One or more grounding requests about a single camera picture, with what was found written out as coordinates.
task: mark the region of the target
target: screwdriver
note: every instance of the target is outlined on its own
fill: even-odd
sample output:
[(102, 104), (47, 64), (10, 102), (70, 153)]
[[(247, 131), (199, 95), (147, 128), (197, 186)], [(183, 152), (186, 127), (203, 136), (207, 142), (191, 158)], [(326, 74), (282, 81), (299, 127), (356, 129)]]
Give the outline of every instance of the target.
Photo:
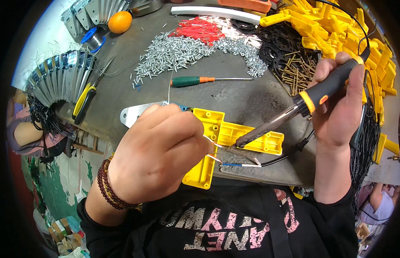
[(292, 106), (247, 134), (239, 137), (236, 140), (236, 143), (234, 143), (230, 148), (244, 148), (246, 144), (265, 135), (269, 131), (275, 130), (281, 124), (296, 115), (302, 114), (302, 116), (305, 117), (312, 114), (316, 108), (323, 104), (330, 96), (344, 87), (345, 81), (349, 77), (350, 72), (357, 64), (364, 64), (370, 53), (368, 48), (365, 50), (366, 51), (364, 51), (360, 56), (349, 59), (341, 66), (337, 67), (325, 80), (307, 90), (299, 92), (299, 94), (296, 94), (293, 97), (294, 104)]
[(214, 77), (199, 77), (199, 76), (183, 76), (176, 77), (171, 80), (173, 88), (182, 88), (200, 83), (207, 83), (216, 80), (254, 80), (253, 78), (214, 78)]

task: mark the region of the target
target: black shirt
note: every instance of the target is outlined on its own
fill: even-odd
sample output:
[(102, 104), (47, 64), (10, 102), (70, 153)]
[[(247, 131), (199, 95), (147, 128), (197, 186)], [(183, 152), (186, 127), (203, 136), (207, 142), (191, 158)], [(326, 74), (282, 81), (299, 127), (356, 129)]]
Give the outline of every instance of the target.
[(285, 186), (213, 178), (209, 190), (182, 184), (116, 227), (94, 222), (85, 199), (77, 211), (93, 258), (356, 257), (352, 198), (351, 188), (325, 205)]

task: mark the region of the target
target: beaded bracelet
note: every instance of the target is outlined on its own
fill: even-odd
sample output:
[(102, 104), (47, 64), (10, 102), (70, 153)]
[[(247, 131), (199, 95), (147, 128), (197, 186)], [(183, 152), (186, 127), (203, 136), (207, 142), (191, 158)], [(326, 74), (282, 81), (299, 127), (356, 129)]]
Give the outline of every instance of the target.
[(97, 179), (99, 189), (101, 190), (101, 193), (104, 196), (105, 200), (115, 209), (125, 210), (136, 208), (138, 204), (127, 204), (123, 200), (119, 199), (112, 190), (110, 184), (108, 183), (108, 166), (110, 165), (112, 157), (113, 156), (111, 156), (109, 159), (104, 160), (98, 170)]

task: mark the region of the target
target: orange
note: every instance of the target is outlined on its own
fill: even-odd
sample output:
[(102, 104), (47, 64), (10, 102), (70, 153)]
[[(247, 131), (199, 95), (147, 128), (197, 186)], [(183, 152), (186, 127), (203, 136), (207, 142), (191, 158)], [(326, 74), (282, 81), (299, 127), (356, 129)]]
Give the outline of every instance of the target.
[(108, 20), (108, 28), (117, 34), (124, 33), (130, 28), (132, 20), (129, 12), (118, 12)]

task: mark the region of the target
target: red wire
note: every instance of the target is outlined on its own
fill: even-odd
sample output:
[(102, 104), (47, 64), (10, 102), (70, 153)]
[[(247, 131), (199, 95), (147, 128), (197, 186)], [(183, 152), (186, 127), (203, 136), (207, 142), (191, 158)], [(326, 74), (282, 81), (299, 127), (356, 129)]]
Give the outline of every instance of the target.
[(200, 39), (204, 44), (212, 46), (214, 41), (225, 35), (215, 23), (211, 23), (198, 17), (193, 20), (182, 20), (176, 30), (170, 36), (185, 36)]

